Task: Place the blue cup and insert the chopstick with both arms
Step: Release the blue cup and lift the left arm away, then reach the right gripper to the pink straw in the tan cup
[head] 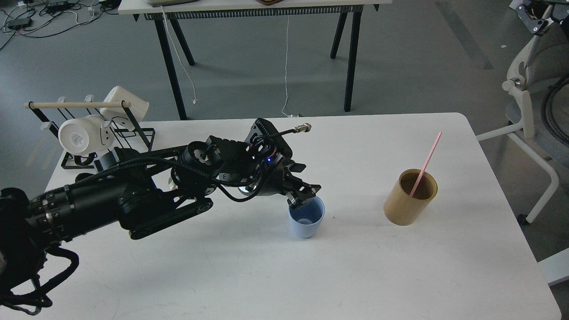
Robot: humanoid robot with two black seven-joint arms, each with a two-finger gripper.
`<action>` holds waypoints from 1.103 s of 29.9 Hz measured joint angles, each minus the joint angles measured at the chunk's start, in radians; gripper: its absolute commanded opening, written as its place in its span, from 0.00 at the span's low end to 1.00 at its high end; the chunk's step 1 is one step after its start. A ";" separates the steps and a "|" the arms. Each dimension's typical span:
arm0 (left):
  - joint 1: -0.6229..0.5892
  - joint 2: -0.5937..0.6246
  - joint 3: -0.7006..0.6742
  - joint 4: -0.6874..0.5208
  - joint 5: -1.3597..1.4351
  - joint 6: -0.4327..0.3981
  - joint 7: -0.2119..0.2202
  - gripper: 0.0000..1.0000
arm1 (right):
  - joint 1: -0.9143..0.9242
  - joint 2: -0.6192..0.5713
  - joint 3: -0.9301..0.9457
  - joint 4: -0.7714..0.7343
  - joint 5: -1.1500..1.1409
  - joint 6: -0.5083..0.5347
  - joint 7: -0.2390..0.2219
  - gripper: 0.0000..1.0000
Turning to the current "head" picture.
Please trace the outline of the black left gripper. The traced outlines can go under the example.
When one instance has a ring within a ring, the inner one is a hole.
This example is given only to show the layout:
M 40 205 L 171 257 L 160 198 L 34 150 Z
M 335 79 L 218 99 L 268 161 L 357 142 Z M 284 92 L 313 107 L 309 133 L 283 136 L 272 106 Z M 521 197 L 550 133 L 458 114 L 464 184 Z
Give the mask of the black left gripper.
M 289 208 L 298 209 L 321 190 L 321 185 L 308 184 L 293 175 L 294 172 L 303 172 L 305 168 L 305 164 L 291 159 L 274 159 L 263 165 L 259 182 L 240 187 L 239 191 L 246 196 L 252 195 L 258 189 L 258 196 L 286 195 Z

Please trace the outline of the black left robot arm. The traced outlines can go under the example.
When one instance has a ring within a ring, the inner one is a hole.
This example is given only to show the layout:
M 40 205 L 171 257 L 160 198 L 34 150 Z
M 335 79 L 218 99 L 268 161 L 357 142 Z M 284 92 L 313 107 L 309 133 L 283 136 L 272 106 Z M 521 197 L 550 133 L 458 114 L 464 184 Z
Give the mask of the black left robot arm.
M 51 307 L 48 292 L 79 266 L 61 243 L 116 221 L 138 240 L 207 212 L 215 190 L 238 203 L 282 194 L 297 209 L 321 189 L 294 176 L 306 166 L 292 159 L 279 133 L 244 142 L 209 136 L 144 153 L 116 148 L 101 160 L 98 173 L 34 199 L 18 188 L 1 190 L 2 306 L 29 315 Z

